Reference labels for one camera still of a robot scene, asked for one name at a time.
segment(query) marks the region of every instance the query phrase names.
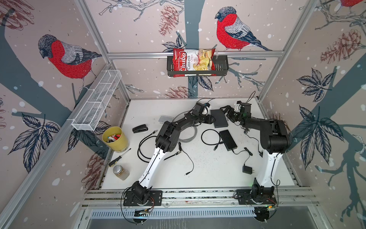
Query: yellow bucket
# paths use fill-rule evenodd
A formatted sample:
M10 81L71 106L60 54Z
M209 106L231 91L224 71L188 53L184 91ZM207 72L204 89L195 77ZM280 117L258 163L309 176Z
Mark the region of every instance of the yellow bucket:
M108 143L108 137L114 134L120 134L121 137L114 142ZM110 147L112 150L117 152L123 152L128 148L128 139L126 138L125 134L122 132L122 129L118 126L113 126L108 128L102 135L102 139L104 143Z

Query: silver lid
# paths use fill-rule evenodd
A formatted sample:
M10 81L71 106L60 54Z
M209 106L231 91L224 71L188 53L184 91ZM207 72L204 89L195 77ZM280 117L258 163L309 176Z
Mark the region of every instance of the silver lid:
M113 173L114 174L119 174L119 173L121 173L123 171L123 167L122 166L120 166L120 165L116 165L116 166L114 166L113 167Z

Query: white wire basket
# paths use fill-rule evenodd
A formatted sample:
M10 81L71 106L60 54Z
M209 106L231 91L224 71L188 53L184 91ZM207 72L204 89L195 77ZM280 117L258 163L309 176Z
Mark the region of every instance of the white wire basket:
M87 102L72 122L72 126L75 129L95 130L121 77L119 70L107 70L104 73Z

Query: white tabletop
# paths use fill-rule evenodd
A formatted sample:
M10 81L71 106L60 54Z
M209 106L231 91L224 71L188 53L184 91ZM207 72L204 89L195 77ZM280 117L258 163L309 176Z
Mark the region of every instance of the white tabletop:
M210 101L212 109L230 105L234 107L236 102L241 100L245 102L247 99L221 99L216 98ZM129 177L122 181L113 174L113 167L108 167L102 189L125 189L130 187L137 181L147 167L147 163L141 161L137 157L137 148L139 142L151 134L154 130L160 130L162 124L158 122L161 115L175 117L183 111L192 109L198 99L180 99L180 100L132 100L124 120L122 130L130 141L130 148L116 165L122 165L130 172ZM251 113L253 117L263 118L257 102L252 99ZM149 130L143 133L133 133L132 128L146 124ZM251 186L254 178L261 169L262 158L258 153L258 142L255 139L248 138L240 126L228 121L229 126L225 128L214 128L211 124L201 124L197 127L198 133L196 138L190 143L182 143L182 149L191 157L194 162L194 170L192 170L192 162L186 154L181 153L163 161L156 170L151 184L153 188L222 188L222 187L241 187ZM214 151L214 146L205 145L201 141L201 134L206 129L215 129L220 132L228 129L238 148L235 153L242 151L247 147L253 156L246 162L247 166L253 168L253 174L249 175L242 172L244 161L248 158L247 152L241 152L238 155L227 151L224 144L220 144ZM187 128L180 134L181 139L193 136L194 129ZM248 135L259 140L259 131L251 129ZM203 135L203 140L207 143L217 143L219 136L214 131L207 131ZM148 139L142 146L142 153L151 157L154 153L155 138ZM178 151L178 146L173 152L167 152L173 155ZM117 158L121 153L114 152L112 159ZM274 180L279 179L282 185L294 185L292 178L286 168L285 163L281 159Z

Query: black plastic basket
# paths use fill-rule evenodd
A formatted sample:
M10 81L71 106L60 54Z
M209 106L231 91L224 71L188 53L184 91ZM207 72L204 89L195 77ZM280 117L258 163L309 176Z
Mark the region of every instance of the black plastic basket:
M219 55L213 56L212 62L215 65L216 70L207 70L207 71L174 71L173 66L173 56L168 56L167 61L167 71L168 76L173 77L174 75L185 75L185 74L194 74L193 76L199 76L199 74L215 74L216 76L226 76L229 70L228 56Z

